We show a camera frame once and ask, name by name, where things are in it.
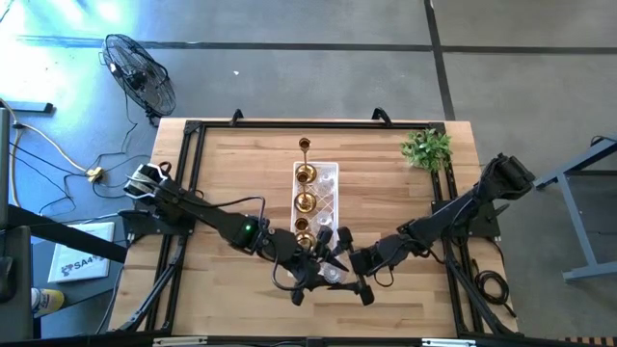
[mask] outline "artificial plant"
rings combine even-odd
[[[450,137],[435,129],[410,132],[409,141],[401,144],[401,152],[412,166],[437,172],[452,154]]]

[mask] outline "gray floor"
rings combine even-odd
[[[443,44],[615,46],[612,1],[434,0]],[[421,1],[66,1],[16,0],[3,32],[102,38],[120,32],[138,40],[354,42],[430,44]],[[129,124],[123,93],[97,49],[9,46],[0,55],[0,95],[52,101],[53,116],[23,115],[82,165],[120,147]],[[443,120],[432,53],[151,50],[170,71],[177,96],[173,117],[366,119],[384,107],[394,119]],[[617,61],[614,55],[446,54],[445,68],[457,120],[472,122],[480,160],[498,152],[517,155],[542,174],[585,150],[596,134],[617,133]],[[129,155],[151,152],[155,130],[129,101],[140,125]],[[36,134],[22,140],[63,163]],[[56,181],[62,173],[29,162]],[[107,158],[107,163],[122,158]],[[123,180],[140,160],[113,172]],[[606,167],[617,161],[607,158]],[[35,212],[61,193],[23,165],[18,191]],[[127,199],[94,196],[79,178],[69,182],[70,220],[130,206]],[[38,191],[45,187],[42,197]],[[119,190],[101,193],[115,195]],[[65,202],[43,211],[63,213]],[[502,247],[519,326],[531,336],[617,334],[617,279],[565,284],[561,271],[583,256],[555,187],[532,192],[501,215]],[[592,236],[599,257],[614,258],[617,237]],[[91,333],[109,296],[53,314],[46,336]]]

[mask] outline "gray metal frame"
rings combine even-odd
[[[567,177],[568,174],[585,169],[589,165],[605,158],[607,155],[615,151],[617,151],[617,142],[610,139],[602,139],[566,165],[536,179],[533,182],[534,186],[538,190],[543,189],[549,184],[555,182],[559,183],[561,192],[563,193],[563,199],[566,202],[568,212],[570,213],[570,218],[572,219],[572,224],[577,232],[578,242],[582,247],[582,252],[584,253],[585,260],[587,261],[586,266],[564,272],[563,279],[565,281],[582,280],[617,274],[617,261],[599,264],[598,260],[596,260],[594,251],[589,243],[589,238],[587,237],[587,230],[585,229],[585,225],[580,218],[577,202],[572,195],[572,190],[570,189],[570,184],[568,183]]]

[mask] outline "green leaves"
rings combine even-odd
[[[401,144],[401,153],[417,168],[437,172],[452,154],[450,137],[435,129],[410,132],[408,137],[410,141]]]

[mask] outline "black fan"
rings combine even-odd
[[[144,110],[152,125],[175,108],[175,94],[167,69],[152,59],[135,40],[120,34],[108,35],[103,59],[116,81]]]

